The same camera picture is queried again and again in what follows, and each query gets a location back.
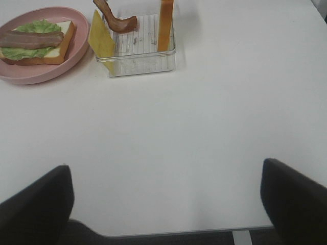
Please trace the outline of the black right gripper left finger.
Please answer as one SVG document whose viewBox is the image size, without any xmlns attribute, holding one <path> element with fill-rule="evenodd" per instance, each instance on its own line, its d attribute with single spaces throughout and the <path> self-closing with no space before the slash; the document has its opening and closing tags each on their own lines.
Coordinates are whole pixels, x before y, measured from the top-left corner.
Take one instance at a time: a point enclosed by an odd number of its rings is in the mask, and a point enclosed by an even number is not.
<svg viewBox="0 0 327 245">
<path fill-rule="evenodd" d="M 1 244 L 56 244 L 73 205 L 71 170 L 60 165 L 1 203 Z"/>
</svg>

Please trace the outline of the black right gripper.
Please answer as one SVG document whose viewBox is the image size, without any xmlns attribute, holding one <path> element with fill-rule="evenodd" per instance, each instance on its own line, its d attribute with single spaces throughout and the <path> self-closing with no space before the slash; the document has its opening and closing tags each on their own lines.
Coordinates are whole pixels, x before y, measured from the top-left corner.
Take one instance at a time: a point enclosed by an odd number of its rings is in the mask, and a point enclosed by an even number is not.
<svg viewBox="0 0 327 245">
<path fill-rule="evenodd" d="M 232 232 L 186 232 L 131 236 L 104 236 L 70 219 L 60 244 L 234 244 Z"/>
</svg>

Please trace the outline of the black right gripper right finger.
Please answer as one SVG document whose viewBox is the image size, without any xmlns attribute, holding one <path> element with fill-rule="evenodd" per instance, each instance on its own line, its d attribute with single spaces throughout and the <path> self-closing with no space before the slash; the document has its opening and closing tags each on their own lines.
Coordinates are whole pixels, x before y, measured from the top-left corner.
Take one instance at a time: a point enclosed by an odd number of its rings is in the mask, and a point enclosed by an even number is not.
<svg viewBox="0 0 327 245">
<path fill-rule="evenodd" d="M 284 244 L 326 244 L 326 187 L 277 159 L 267 158 L 260 195 Z"/>
</svg>

